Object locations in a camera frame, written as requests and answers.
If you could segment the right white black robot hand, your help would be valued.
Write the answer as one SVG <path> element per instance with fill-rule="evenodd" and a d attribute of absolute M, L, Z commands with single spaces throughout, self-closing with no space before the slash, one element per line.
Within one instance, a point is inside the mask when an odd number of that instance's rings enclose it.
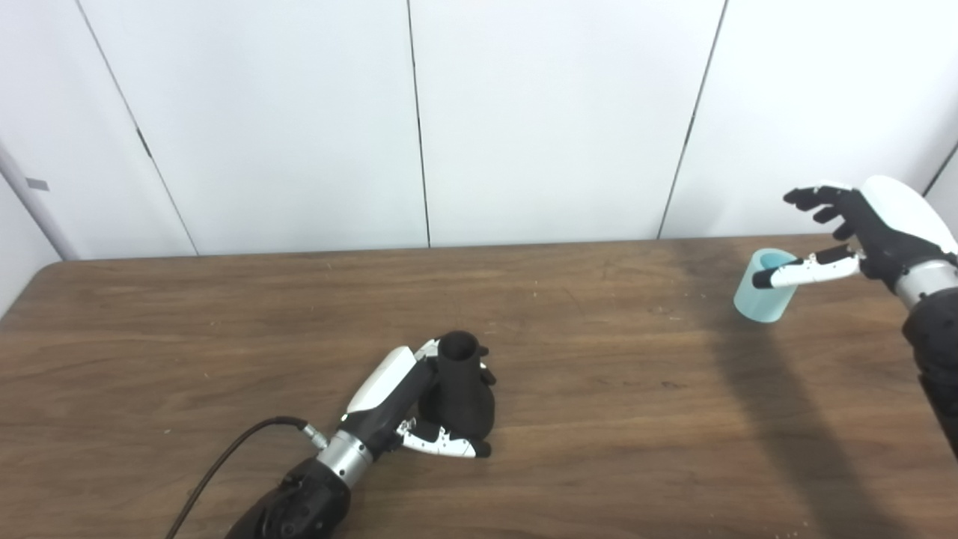
<path fill-rule="evenodd" d="M 835 182 L 795 188 L 783 197 L 815 222 L 841 218 L 835 248 L 819 250 L 756 272 L 757 289 L 783 289 L 834 281 L 855 274 L 880 280 L 889 290 L 921 270 L 956 266 L 956 240 L 928 201 L 899 180 L 873 175 L 860 187 Z"/>

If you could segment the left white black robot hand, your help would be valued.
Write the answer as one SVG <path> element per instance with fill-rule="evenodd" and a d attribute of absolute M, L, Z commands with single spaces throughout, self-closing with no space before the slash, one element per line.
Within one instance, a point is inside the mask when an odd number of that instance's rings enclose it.
<path fill-rule="evenodd" d="M 425 454 L 488 458 L 492 447 L 496 378 L 476 335 L 452 331 L 417 351 L 391 351 L 362 383 L 338 432 L 363 460 L 375 463 L 405 447 Z"/>

